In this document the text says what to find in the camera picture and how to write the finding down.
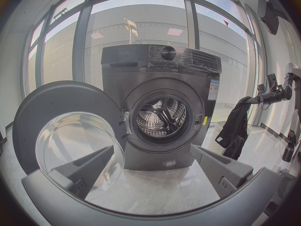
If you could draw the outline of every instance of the energy label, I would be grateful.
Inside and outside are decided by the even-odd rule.
[[[211,79],[208,100],[216,100],[219,92],[219,81]]]

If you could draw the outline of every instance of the yellow sticker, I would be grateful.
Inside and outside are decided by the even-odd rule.
[[[205,116],[205,119],[204,119],[204,122],[203,122],[203,126],[206,125],[207,119],[208,119],[208,116]]]

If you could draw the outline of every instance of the floor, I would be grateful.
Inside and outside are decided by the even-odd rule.
[[[261,127],[251,126],[240,162],[272,169],[284,150],[284,141]],[[209,146],[213,128],[209,128],[203,147]],[[118,181],[107,191],[91,191],[86,200],[98,206],[124,213],[168,214],[204,206],[219,199],[201,167],[194,161],[189,168],[169,171],[123,170]]]

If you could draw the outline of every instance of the white basket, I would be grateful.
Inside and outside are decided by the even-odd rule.
[[[209,143],[209,146],[208,146],[208,150],[214,152],[214,153],[217,153],[217,154],[220,154],[220,155],[223,155],[226,148],[223,148],[222,146],[220,146],[216,141],[216,137],[219,135],[219,133],[221,132],[221,130],[223,129],[223,126],[225,125],[226,121],[218,121],[214,124],[214,132],[212,134],[212,137],[211,137],[211,141]],[[247,133],[248,135],[250,134],[251,130],[248,128],[247,129]]]

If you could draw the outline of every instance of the black cloth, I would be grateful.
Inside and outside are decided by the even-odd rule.
[[[226,148],[223,156],[237,160],[240,156],[241,150],[248,137],[248,117],[247,111],[251,104],[245,103],[250,96],[246,96],[239,100],[234,109],[231,111],[228,119],[216,137],[215,141]]]

